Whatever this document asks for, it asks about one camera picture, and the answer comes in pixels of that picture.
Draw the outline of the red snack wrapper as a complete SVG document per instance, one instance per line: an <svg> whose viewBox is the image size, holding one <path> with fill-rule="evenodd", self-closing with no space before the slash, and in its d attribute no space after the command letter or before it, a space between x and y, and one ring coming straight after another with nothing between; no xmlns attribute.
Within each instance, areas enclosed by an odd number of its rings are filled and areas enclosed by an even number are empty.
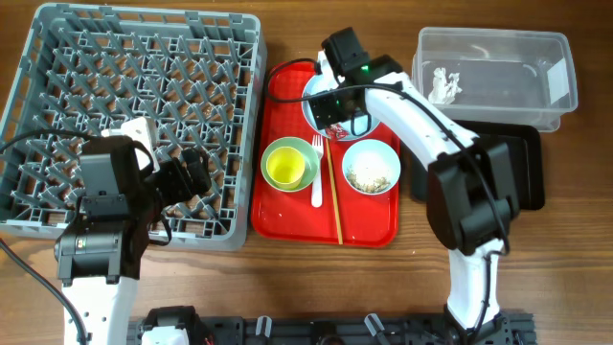
<svg viewBox="0 0 613 345"><path fill-rule="evenodd" d="M344 139L349 133L340 125L332 124L325 128L325 132L332 141Z"/></svg>

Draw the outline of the green bowl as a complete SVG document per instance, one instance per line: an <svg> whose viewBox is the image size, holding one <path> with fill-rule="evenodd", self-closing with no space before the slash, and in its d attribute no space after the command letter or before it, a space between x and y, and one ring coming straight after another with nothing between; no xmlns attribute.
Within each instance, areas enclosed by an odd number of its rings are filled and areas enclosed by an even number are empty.
<svg viewBox="0 0 613 345"><path fill-rule="evenodd" d="M306 170L303 175L303 178L300 184L298 185L298 187L294 190L283 191L283 190L280 190L278 187L274 186L272 179L269 177L266 171L266 160L269 154L274 149L277 149L280 147L292 147L294 149L297 149L303 155L305 162L306 162ZM264 179L271 187L281 192L287 192L287 193L298 192L298 191L303 190L307 186L309 186L315 178L318 167L320 167L320 164L318 164L318 156L317 156L316 151L313 149L313 146L307 141L305 141L304 139L301 139L298 137L283 137L283 138L273 141L264 150L262 157L261 157L261 173Z"/></svg>

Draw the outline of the light blue bowl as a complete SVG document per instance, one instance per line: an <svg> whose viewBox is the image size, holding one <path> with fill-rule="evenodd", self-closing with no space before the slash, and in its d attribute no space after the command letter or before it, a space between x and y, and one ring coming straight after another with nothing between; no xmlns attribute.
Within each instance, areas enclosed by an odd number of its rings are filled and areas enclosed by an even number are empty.
<svg viewBox="0 0 613 345"><path fill-rule="evenodd" d="M365 194L356 190L348 181L346 173L350 166L370 166L384 168L388 172L391 186L377 194ZM388 144L376 140L365 139L352 144L344 153L342 173L347 183L357 192L365 196L379 196L390 192L400 177L401 165L398 153Z"/></svg>

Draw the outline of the yellow cup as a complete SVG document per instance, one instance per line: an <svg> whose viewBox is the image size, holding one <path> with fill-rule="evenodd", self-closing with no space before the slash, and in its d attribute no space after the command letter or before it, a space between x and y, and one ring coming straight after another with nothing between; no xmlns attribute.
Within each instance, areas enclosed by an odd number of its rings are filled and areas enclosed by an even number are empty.
<svg viewBox="0 0 613 345"><path fill-rule="evenodd" d="M292 147L274 149L266 160L266 171L273 185L283 191L294 190L306 170L303 155Z"/></svg>

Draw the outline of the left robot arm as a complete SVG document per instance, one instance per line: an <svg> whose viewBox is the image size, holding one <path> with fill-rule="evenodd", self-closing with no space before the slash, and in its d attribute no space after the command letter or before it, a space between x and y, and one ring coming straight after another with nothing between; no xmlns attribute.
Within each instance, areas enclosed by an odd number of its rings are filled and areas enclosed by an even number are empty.
<svg viewBox="0 0 613 345"><path fill-rule="evenodd" d="M165 208L208 192L208 154L183 149L141 168L145 147L128 136L94 137L79 158L85 186L78 215L57 238L57 277L69 306L67 344L123 344L140 280L141 259L153 243L149 228Z"/></svg>

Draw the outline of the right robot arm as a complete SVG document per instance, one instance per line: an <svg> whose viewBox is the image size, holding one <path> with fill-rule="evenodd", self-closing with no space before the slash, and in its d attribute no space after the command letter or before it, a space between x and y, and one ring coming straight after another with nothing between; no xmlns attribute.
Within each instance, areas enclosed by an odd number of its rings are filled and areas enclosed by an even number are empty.
<svg viewBox="0 0 613 345"><path fill-rule="evenodd" d="M510 252L510 223L519 213L508 146L446 117L389 56L342 59L321 51L303 97L374 117L426 168L427 219L449 251L445 311L459 331L476 335L499 313L497 263Z"/></svg>

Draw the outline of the grey dishwasher rack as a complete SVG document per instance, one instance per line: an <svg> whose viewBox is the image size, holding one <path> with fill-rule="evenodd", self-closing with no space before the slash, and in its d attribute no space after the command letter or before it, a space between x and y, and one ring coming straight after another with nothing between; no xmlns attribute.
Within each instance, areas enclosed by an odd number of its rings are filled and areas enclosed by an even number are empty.
<svg viewBox="0 0 613 345"><path fill-rule="evenodd" d="M14 78L1 81L2 231L58 237L84 204L82 135L145 118L154 157L204 150L213 182L167 208L151 236L175 248L240 249L266 55L252 14L40 6Z"/></svg>

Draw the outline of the light blue plate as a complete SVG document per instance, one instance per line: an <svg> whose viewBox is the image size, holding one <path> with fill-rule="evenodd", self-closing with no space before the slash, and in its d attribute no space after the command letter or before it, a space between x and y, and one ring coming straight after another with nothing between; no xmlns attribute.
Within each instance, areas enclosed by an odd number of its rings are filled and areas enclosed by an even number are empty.
<svg viewBox="0 0 613 345"><path fill-rule="evenodd" d="M332 81L324 75L315 75L310 78L306 84L303 96L314 95L319 92L329 91L337 86L335 81ZM314 118L307 102L302 102L302 109L307 123L319 134L329 139L324 129L318 129L314 123ZM370 135L380 124L379 120L372 117L370 114L359 117L353 122L343 122L340 124L349 135L338 141L355 141Z"/></svg>

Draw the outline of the white plastic fork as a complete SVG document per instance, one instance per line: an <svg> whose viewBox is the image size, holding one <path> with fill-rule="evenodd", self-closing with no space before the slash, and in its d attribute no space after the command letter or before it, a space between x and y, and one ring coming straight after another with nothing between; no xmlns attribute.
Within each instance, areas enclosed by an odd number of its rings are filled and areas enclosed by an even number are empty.
<svg viewBox="0 0 613 345"><path fill-rule="evenodd" d="M318 164L321 164L321 160L324 155L324 143L323 137L320 134L314 135L312 138L313 149L318 156ZM323 191L322 191L322 179L321 179L321 167L318 167L315 178L312 182L311 189L311 205L315 208L321 207L323 204Z"/></svg>

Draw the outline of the rice and food scraps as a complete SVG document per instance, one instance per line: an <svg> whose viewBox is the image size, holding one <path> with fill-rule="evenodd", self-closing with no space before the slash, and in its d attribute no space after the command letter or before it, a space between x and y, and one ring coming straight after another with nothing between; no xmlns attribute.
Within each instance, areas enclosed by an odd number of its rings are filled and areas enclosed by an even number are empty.
<svg viewBox="0 0 613 345"><path fill-rule="evenodd" d="M391 186L388 172L380 167L350 166L346 177L356 190L365 194L377 194Z"/></svg>

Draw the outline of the red plastic tray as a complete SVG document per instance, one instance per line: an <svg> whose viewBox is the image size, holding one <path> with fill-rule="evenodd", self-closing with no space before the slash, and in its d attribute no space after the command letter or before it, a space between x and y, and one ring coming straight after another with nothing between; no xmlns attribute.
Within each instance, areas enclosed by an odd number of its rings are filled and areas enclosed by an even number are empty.
<svg viewBox="0 0 613 345"><path fill-rule="evenodd" d="M261 235L277 240L337 244L338 236L329 185L328 162L323 162L323 205L311 205L311 188L286 193L271 186L264 177L265 149L275 140L297 137L307 142L315 131L297 103L264 102L261 115L259 167L251 202L251 223ZM389 244L398 230L399 187L382 195L363 195L342 173L342 159L352 144L330 144L343 244L381 247Z"/></svg>

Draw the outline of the crumpled white tissue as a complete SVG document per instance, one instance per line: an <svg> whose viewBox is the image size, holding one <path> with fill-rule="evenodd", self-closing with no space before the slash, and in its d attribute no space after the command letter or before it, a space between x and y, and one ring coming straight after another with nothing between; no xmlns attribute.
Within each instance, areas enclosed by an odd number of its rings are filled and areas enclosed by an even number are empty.
<svg viewBox="0 0 613 345"><path fill-rule="evenodd" d="M438 67L433 72L432 90L428 94L428 101L432 104L452 104L456 96L463 91L459 86L460 74L446 75L444 67Z"/></svg>

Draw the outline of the wooden chopstick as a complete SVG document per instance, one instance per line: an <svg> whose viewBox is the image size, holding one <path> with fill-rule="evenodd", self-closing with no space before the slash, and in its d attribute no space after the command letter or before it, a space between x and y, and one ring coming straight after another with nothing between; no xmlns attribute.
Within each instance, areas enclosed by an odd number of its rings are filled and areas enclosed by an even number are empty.
<svg viewBox="0 0 613 345"><path fill-rule="evenodd" d="M344 240L343 240L343 234L342 234L342 224L341 224L341 219L340 219L338 198L337 198L337 193L336 193L336 182L335 182L335 176L334 176L334 170L333 170L333 161L332 161L332 155L330 151L328 138L325 139L325 149L327 153L327 161L328 161L328 169L329 169L329 184L330 184L331 197L332 197L332 205L333 205L334 220L335 220L335 227L336 227L336 233L337 233L337 241L339 245L343 245Z"/></svg>

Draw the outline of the clear plastic bin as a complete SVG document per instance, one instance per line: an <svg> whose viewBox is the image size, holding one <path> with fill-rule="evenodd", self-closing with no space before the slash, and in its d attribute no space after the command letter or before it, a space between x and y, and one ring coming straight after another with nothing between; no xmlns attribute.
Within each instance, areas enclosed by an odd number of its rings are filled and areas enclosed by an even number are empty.
<svg viewBox="0 0 613 345"><path fill-rule="evenodd" d="M413 58L412 83L427 99L433 72L459 73L452 104L434 104L464 121L559 128L578 108L574 61L566 35L554 32L425 27Z"/></svg>

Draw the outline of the black plastic tray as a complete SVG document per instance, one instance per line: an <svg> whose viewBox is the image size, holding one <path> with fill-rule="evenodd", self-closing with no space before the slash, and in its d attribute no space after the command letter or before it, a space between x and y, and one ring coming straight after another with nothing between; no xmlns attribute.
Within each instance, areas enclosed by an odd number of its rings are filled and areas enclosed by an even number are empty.
<svg viewBox="0 0 613 345"><path fill-rule="evenodd" d="M509 147L521 210L539 210L545 204L542 147L539 132L532 126L457 121L481 138L500 139Z"/></svg>

